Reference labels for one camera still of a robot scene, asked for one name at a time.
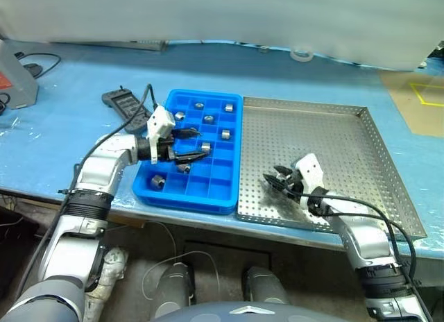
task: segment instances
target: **perforated metal tray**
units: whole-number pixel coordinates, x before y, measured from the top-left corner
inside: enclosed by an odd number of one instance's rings
[[[348,105],[244,99],[237,217],[332,232],[262,177],[307,153],[316,154],[328,189],[375,204],[414,239],[427,236],[367,108]]]

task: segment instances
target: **remote control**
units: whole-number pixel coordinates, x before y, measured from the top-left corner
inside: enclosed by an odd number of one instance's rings
[[[124,121],[129,119],[140,105],[140,101],[134,94],[122,86],[119,90],[104,93],[102,101],[108,107],[114,108]],[[150,116],[151,112],[142,106],[136,117],[125,127],[125,131],[133,135],[141,135],[146,131],[146,121]]]

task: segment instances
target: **blue plastic tray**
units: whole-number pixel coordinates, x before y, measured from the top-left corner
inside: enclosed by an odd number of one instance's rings
[[[203,103],[203,109],[195,109],[195,103]],[[232,112],[225,111],[228,103],[233,105]],[[133,183],[135,195],[151,205],[214,214],[233,212],[239,192],[242,98],[237,94],[173,90],[165,108],[173,115],[185,113],[182,121],[176,121],[176,128],[194,127],[201,133],[197,138],[177,139],[174,151],[200,150],[203,142],[209,142],[210,154],[193,162],[188,174],[180,173],[173,162],[152,165],[143,161]],[[205,115],[213,116],[214,122],[206,124]],[[222,130],[230,131],[230,139],[222,139]],[[157,174],[165,178],[162,190],[151,186]]]

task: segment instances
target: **red label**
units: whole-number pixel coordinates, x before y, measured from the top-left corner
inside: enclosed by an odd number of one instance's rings
[[[0,90],[11,87],[11,82],[6,78],[4,74],[0,72]]]

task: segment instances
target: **white wall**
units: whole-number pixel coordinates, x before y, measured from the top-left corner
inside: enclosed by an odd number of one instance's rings
[[[444,38],[444,0],[0,0],[24,41],[222,39],[414,69]]]

